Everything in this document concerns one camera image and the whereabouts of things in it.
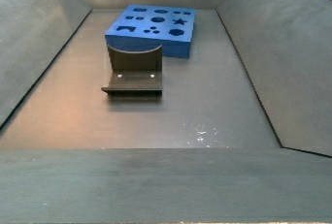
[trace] blue foam block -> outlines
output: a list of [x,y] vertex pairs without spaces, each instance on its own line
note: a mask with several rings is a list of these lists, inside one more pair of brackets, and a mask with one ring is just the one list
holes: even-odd
[[114,48],[143,51],[162,45],[162,54],[189,58],[194,9],[130,5],[107,29]]

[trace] gray floor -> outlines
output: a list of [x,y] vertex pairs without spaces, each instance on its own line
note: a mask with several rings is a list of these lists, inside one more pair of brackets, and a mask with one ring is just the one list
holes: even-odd
[[332,160],[285,149],[0,151],[4,223],[330,222]]
[[0,134],[1,149],[278,148],[215,11],[198,11],[190,59],[163,58],[163,96],[110,99],[104,31],[92,12]]

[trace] hole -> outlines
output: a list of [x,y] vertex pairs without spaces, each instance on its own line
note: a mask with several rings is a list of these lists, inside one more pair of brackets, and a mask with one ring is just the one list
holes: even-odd
[[119,27],[116,28],[116,31],[120,31],[120,30],[130,30],[131,32],[134,32],[135,29],[136,29],[135,26],[119,26]]
[[155,12],[159,13],[159,14],[166,14],[166,13],[168,13],[168,12],[164,11],[164,10],[156,10]]
[[185,31],[182,29],[171,29],[170,34],[174,36],[181,36],[185,34]]
[[163,22],[164,21],[164,18],[163,17],[154,17],[151,19],[152,22]]
[[185,25],[185,23],[187,22],[186,20],[183,20],[183,19],[174,19],[173,20],[174,21],[174,24],[177,25],[177,24],[179,24],[179,25]]
[[144,12],[146,9],[136,8],[136,9],[134,9],[134,11],[135,11],[135,12]]

